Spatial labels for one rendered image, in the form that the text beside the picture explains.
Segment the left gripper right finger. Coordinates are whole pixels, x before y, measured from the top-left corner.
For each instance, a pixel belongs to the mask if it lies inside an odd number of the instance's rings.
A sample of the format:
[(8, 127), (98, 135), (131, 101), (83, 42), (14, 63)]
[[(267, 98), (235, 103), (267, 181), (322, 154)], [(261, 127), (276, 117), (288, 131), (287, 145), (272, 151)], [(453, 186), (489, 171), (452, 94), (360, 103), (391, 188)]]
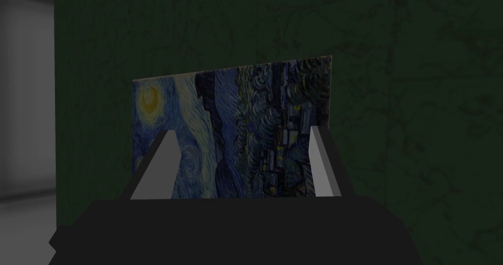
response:
[(310, 128), (308, 154), (317, 197), (350, 197), (354, 188), (326, 126)]

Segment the blue starry night painting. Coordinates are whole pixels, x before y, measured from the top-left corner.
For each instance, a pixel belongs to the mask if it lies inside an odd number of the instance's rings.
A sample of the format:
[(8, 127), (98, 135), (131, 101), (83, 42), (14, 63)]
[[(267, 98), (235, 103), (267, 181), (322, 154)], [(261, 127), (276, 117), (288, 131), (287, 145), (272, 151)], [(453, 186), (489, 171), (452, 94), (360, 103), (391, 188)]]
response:
[(329, 123), (331, 75), (323, 56), (133, 80), (133, 170), (174, 130), (174, 199), (313, 197), (310, 129)]

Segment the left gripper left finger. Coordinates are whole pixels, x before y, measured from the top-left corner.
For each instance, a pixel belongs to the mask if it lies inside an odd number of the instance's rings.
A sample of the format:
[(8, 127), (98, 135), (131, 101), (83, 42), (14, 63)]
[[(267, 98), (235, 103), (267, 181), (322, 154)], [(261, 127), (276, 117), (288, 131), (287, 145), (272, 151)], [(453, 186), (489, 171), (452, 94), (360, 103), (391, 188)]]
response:
[(175, 131), (161, 130), (119, 199), (170, 199), (180, 161), (181, 150)]

